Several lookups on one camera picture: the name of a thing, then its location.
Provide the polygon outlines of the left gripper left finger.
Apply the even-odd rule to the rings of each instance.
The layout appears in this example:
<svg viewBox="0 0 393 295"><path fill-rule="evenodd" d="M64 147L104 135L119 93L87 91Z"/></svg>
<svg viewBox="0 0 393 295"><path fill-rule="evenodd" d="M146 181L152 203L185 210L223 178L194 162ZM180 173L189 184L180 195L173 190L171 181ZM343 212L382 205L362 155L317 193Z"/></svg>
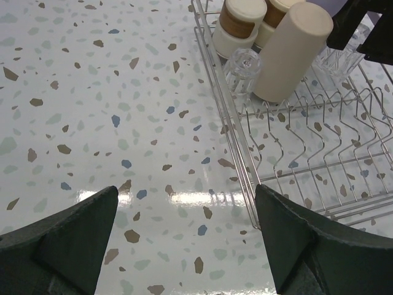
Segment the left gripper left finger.
<svg viewBox="0 0 393 295"><path fill-rule="evenodd" d="M109 186L1 235L1 294L94 294L116 216Z"/></svg>

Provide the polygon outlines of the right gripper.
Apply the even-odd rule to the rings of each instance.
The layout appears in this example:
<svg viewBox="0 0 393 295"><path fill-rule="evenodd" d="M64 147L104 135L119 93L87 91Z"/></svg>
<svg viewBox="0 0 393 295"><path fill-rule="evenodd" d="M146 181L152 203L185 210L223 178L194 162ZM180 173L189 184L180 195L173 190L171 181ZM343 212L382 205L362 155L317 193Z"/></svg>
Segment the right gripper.
<svg viewBox="0 0 393 295"><path fill-rule="evenodd" d="M384 12L384 1L346 1L333 16L333 31L327 39L327 46L343 50L366 14L374 27L357 51L368 61L391 65L392 9Z"/></svg>

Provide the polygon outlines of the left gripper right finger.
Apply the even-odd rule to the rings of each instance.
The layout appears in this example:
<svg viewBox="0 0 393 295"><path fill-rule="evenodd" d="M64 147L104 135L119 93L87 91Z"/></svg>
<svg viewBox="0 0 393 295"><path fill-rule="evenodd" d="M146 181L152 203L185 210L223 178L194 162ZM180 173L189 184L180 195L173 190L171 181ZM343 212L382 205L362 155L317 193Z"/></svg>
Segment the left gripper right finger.
<svg viewBox="0 0 393 295"><path fill-rule="evenodd" d="M266 185L255 205L278 294L392 294L392 239L340 224Z"/></svg>

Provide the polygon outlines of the tan paper cup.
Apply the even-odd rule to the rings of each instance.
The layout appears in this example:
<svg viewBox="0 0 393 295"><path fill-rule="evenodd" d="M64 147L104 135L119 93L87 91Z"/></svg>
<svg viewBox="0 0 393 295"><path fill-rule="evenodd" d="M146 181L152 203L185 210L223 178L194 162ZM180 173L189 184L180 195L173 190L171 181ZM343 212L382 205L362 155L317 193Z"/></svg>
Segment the tan paper cup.
<svg viewBox="0 0 393 295"><path fill-rule="evenodd" d="M254 94L280 103L295 91L333 30L333 20L321 6L292 5L261 49L262 70Z"/></svg>

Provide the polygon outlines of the clear glass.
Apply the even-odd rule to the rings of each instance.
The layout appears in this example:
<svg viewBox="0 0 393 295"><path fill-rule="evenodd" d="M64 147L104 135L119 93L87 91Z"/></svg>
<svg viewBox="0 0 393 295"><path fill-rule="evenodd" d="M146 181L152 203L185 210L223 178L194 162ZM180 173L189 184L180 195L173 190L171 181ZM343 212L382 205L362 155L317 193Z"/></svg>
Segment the clear glass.
<svg viewBox="0 0 393 295"><path fill-rule="evenodd" d="M343 50L325 46L313 62L313 69L320 80L320 84L327 89L340 85L363 60L364 54L357 51L371 29L361 23Z"/></svg>
<svg viewBox="0 0 393 295"><path fill-rule="evenodd" d="M223 73L231 95L248 96L262 70L260 55L251 48L236 49L224 65Z"/></svg>

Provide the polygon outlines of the metal-lined cup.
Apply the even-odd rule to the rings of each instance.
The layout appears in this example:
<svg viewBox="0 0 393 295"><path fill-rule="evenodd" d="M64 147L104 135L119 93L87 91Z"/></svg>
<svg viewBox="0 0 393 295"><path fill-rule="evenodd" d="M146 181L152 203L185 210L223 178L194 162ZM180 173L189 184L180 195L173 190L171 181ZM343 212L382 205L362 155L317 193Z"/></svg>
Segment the metal-lined cup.
<svg viewBox="0 0 393 295"><path fill-rule="evenodd" d="M269 0L266 1L267 12L259 26L258 35L254 44L258 48L263 48L273 35L275 29L280 24L289 9L296 3L303 0Z"/></svg>
<svg viewBox="0 0 393 295"><path fill-rule="evenodd" d="M212 34L216 52L229 58L239 48L252 47L266 13L264 0L225 0Z"/></svg>

